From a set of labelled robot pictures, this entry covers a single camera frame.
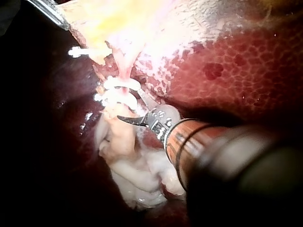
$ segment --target surgical instrument tip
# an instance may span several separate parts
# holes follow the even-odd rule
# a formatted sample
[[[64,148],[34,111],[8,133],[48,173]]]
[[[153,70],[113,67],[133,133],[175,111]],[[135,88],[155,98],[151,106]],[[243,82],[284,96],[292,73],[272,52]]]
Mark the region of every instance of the surgical instrument tip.
[[[147,93],[145,93],[142,90],[142,88],[139,89],[137,92],[138,95],[141,97],[142,101],[144,102],[144,104],[146,105],[146,107],[148,108],[148,110],[152,110],[153,108],[159,105],[152,97],[150,97]]]
[[[53,23],[58,27],[68,31],[70,24],[65,18],[59,13],[56,8],[57,3],[54,0],[26,0],[36,7],[40,12],[47,16]]]

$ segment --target blood spot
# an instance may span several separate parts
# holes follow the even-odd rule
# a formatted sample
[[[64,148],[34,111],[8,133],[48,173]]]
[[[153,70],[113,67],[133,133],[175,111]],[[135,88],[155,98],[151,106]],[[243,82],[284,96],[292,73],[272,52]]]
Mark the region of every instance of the blood spot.
[[[203,70],[208,80],[214,80],[222,76],[223,66],[218,63],[207,63]]]

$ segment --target dark red liver tissue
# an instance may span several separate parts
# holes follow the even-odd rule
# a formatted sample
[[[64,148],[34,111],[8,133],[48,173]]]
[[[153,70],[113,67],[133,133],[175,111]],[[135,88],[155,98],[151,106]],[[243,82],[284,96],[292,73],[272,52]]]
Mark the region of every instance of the dark red liver tissue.
[[[261,119],[279,109],[303,103],[303,24],[275,29],[233,31],[216,42],[196,44],[183,52],[172,71],[166,100],[194,110],[217,108],[243,119]],[[147,82],[158,84],[154,78]]]

